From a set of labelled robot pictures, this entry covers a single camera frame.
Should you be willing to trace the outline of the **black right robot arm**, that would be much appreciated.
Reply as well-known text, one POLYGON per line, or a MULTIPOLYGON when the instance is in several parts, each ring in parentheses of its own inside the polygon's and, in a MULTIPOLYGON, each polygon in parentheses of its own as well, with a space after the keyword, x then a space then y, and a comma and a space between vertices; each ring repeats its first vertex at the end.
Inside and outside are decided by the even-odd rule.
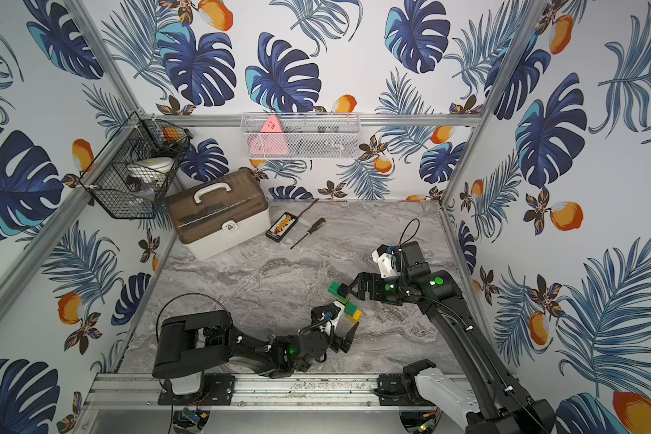
POLYGON ((341 285, 359 300, 416 305, 443 336, 471 387, 447 386, 436 367, 412 376, 414 390, 434 403, 466 433, 550 433, 555 411, 545 399, 533 398, 510 373, 479 330, 458 284, 446 271, 416 278, 385 280, 362 272, 341 285))

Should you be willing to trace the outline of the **dark green long brick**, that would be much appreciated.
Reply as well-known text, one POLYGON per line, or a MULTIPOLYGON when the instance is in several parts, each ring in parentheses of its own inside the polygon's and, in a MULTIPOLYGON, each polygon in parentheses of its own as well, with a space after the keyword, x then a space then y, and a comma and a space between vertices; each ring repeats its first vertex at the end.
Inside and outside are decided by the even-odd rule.
POLYGON ((353 303, 346 304, 344 308, 344 312, 352 321, 358 321, 362 314, 359 307, 357 305, 354 305, 353 303))
POLYGON ((349 287, 345 284, 333 282, 328 287, 328 293, 335 297, 340 303, 345 304, 350 296, 349 287))

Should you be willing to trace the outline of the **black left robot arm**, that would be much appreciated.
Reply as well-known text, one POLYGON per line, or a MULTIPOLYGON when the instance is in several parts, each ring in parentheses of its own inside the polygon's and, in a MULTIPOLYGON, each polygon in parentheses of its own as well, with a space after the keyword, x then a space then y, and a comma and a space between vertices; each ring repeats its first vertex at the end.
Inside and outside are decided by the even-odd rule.
POLYGON ((312 323, 296 334, 265 340, 240 331, 225 310, 168 318, 158 332, 152 376, 170 383, 175 396, 184 396, 199 392, 204 373, 226 363, 253 374, 285 378, 324 363, 328 352, 348 353, 359 323, 340 336, 336 329, 343 309, 332 304, 312 312, 316 314, 312 323))

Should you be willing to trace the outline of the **yellow square brick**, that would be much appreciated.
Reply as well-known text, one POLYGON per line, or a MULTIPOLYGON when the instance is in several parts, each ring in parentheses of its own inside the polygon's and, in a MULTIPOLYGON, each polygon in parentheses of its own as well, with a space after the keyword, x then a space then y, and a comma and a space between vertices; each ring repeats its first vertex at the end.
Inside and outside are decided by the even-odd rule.
POLYGON ((362 311, 359 310, 359 309, 356 309, 356 311, 347 314, 348 319, 349 319, 353 324, 356 324, 356 323, 359 322, 359 320, 360 320, 360 318, 361 318, 361 315, 362 315, 362 311))

